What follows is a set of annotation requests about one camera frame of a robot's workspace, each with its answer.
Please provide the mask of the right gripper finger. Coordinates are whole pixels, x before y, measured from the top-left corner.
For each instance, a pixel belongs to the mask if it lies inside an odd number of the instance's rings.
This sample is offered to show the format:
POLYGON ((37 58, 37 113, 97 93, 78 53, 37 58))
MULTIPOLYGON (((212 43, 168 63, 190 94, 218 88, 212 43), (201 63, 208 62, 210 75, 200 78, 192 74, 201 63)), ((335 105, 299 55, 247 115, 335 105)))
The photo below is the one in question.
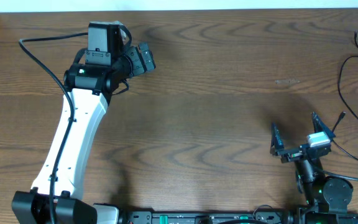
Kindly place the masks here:
POLYGON ((330 140, 336 137, 336 135, 323 123, 321 118, 315 112, 312 112, 311 120, 315 133, 324 132, 330 140))
POLYGON ((280 136, 280 131, 277 128, 275 123, 272 123, 272 140, 270 145, 270 153, 271 155, 278 156, 279 152, 284 150, 284 143, 280 136))

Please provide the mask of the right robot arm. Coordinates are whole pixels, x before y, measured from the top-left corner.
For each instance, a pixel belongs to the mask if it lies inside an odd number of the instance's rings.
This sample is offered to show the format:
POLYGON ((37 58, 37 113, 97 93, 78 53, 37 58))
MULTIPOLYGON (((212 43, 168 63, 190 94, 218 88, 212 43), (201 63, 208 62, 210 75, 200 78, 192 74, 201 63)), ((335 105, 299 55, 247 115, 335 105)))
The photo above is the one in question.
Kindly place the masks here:
POLYGON ((347 206, 352 200, 352 184, 343 177, 325 173, 320 161, 331 152, 336 135, 315 112, 311 114, 311 120, 314 133, 307 135, 306 143, 291 149, 285 149, 278 126, 272 123, 270 153, 278 156, 283 164, 295 164, 298 189, 304 193, 312 212, 347 214, 347 206))

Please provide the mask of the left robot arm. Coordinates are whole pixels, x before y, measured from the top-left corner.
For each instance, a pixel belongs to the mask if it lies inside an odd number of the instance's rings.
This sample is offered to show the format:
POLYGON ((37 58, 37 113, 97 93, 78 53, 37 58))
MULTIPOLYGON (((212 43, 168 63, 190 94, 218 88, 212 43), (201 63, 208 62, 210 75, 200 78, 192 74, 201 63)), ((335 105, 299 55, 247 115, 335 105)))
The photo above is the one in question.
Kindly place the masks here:
POLYGON ((87 161, 98 126, 120 85, 156 68, 146 43, 132 44, 119 21, 90 22, 88 45, 62 79, 63 108, 47 158, 29 191, 18 191, 12 211, 20 223, 126 223, 127 215, 82 198, 87 161))

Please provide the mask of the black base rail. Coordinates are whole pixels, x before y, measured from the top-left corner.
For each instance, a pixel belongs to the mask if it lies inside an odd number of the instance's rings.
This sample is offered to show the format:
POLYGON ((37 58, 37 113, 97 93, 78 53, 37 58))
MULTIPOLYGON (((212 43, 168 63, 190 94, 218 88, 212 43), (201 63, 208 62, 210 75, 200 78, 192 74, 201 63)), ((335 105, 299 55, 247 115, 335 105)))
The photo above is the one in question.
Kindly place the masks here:
POLYGON ((358 215, 328 215, 309 213, 303 219, 293 212, 262 209, 255 212, 240 213, 180 213, 131 211, 119 215, 118 224, 197 224, 224 223, 229 221, 249 223, 255 220, 262 223, 358 223, 358 215))

